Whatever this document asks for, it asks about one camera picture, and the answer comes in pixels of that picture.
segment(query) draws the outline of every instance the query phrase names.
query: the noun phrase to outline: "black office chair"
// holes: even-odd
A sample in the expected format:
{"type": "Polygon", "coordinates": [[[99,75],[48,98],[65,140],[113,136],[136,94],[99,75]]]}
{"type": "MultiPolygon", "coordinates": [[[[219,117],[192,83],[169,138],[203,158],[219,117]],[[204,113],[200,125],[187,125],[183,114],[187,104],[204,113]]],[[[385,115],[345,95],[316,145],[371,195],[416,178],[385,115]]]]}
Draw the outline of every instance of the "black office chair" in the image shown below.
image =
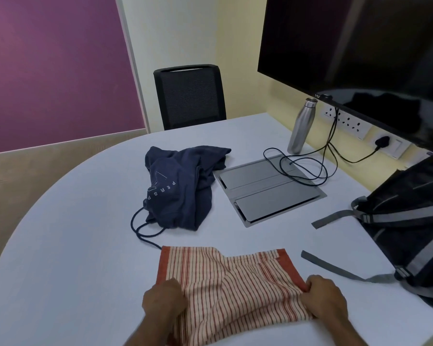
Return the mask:
{"type": "Polygon", "coordinates": [[[165,130],[226,120],[220,69],[213,64],[154,71],[165,130]]]}

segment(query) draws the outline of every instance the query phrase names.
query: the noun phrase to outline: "electrical socket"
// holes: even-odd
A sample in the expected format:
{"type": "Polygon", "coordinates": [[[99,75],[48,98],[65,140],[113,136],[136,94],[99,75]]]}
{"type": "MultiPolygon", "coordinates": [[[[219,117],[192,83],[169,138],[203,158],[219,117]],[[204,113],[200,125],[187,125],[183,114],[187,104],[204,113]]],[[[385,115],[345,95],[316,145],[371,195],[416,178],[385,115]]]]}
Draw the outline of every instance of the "electrical socket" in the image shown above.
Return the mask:
{"type": "MultiPolygon", "coordinates": [[[[335,119],[335,108],[329,104],[324,104],[319,115],[333,123],[335,119]]],[[[372,124],[367,121],[361,120],[343,110],[338,111],[337,128],[345,130],[347,133],[352,134],[360,140],[366,137],[371,127],[372,124]]]]}
{"type": "Polygon", "coordinates": [[[379,130],[374,136],[372,136],[369,144],[375,148],[375,141],[383,136],[389,136],[390,144],[385,148],[381,148],[380,151],[393,159],[399,159],[411,145],[409,141],[384,130],[379,130]]]}

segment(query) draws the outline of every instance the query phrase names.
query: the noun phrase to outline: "white wall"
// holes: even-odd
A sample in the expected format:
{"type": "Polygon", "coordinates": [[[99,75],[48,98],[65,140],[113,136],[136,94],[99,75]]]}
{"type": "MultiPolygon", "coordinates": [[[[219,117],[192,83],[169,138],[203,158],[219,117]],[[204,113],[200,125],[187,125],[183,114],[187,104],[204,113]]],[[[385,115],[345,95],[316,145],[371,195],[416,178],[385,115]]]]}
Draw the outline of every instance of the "white wall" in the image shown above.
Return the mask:
{"type": "Polygon", "coordinates": [[[162,131],[153,72],[214,64],[218,0],[122,0],[150,131],[162,131]]]}

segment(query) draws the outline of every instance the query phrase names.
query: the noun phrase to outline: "beige floor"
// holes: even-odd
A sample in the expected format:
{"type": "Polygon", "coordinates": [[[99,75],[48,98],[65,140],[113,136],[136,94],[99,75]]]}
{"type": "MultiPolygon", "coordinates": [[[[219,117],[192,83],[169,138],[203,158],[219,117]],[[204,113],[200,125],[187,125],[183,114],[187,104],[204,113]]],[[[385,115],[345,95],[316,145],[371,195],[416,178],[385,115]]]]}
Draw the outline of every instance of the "beige floor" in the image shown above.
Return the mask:
{"type": "Polygon", "coordinates": [[[0,153],[0,254],[19,221],[62,176],[145,129],[0,153]]]}

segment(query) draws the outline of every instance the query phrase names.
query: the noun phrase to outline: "bottle cap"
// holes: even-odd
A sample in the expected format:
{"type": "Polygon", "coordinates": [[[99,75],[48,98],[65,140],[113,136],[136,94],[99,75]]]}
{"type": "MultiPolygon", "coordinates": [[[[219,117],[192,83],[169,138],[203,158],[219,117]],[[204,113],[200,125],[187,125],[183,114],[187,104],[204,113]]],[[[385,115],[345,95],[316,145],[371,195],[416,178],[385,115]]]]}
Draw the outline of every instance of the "bottle cap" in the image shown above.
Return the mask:
{"type": "Polygon", "coordinates": [[[306,98],[305,107],[314,108],[317,102],[318,100],[316,98],[306,98]]]}

